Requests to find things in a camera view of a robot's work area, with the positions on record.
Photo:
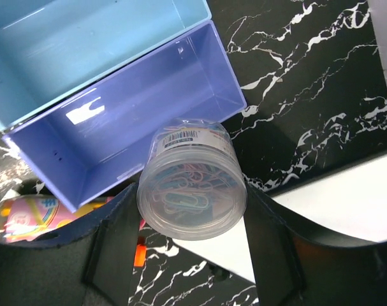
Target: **bottle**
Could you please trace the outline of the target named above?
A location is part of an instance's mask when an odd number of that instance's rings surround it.
[[[111,198],[97,198],[71,213],[53,196],[19,196],[0,203],[0,242],[31,241],[36,237],[64,226]]]

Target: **orange bottle cap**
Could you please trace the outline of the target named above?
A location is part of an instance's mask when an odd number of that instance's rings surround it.
[[[137,267],[144,266],[146,255],[147,255],[146,245],[138,244],[136,246],[134,266],[137,266]]]

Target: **marble tabletop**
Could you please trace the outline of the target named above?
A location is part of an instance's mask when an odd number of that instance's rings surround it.
[[[208,0],[249,107],[224,123],[246,180],[271,193],[387,152],[387,88],[366,1]],[[0,200],[44,184],[1,140]],[[258,305],[255,285],[148,226],[130,305]]]

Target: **barcode label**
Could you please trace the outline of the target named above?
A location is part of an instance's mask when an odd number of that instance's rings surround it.
[[[174,134],[171,134],[165,138],[163,138],[163,146],[166,146],[170,142],[174,142],[175,140],[183,139],[183,138],[197,138],[197,131],[181,131]]]

